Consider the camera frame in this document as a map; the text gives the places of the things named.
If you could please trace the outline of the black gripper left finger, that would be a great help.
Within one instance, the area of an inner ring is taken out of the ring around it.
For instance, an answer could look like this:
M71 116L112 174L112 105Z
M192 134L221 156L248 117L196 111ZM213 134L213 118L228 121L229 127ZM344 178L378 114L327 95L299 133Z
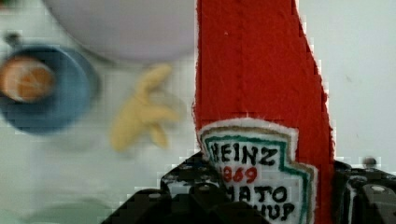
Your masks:
M165 174L160 181L160 190L171 199L178 194L189 194L191 188L206 186L205 194L221 196L221 180L218 171L198 152Z

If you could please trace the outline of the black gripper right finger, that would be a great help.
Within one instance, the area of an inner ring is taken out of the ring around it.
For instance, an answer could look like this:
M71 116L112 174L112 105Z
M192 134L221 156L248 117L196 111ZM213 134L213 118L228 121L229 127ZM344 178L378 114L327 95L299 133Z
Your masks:
M396 176L336 161L332 180L334 224L396 224Z

